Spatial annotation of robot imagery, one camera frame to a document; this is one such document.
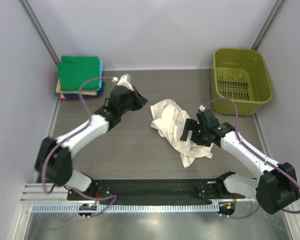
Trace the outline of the white t shirt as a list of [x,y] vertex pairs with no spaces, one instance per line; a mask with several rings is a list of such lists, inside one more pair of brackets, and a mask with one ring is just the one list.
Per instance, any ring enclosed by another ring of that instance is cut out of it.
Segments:
[[161,100],[150,106],[150,112],[153,118],[150,127],[179,152],[184,168],[188,168],[197,158],[212,158],[211,146],[196,145],[189,136],[185,141],[180,140],[186,119],[190,116],[175,101]]

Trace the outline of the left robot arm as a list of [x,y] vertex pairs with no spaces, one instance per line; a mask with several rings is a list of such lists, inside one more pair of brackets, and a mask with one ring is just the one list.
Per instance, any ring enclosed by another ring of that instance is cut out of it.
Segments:
[[89,176],[74,169],[73,157],[92,140],[114,128],[122,115],[142,109],[147,102],[135,87],[115,86],[105,103],[82,125],[56,139],[42,140],[35,170],[44,180],[58,187],[75,189],[85,200],[91,200],[96,187]]

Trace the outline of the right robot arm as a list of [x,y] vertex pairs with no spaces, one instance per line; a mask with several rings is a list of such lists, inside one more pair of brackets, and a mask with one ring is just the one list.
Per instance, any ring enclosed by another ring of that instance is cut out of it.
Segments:
[[211,109],[200,110],[196,119],[187,118],[180,137],[198,146],[219,148],[229,152],[248,168],[253,178],[234,172],[221,175],[215,192],[221,198],[238,194],[255,199],[268,214],[275,214],[300,199],[294,167],[264,155],[247,142],[229,123],[219,123]]

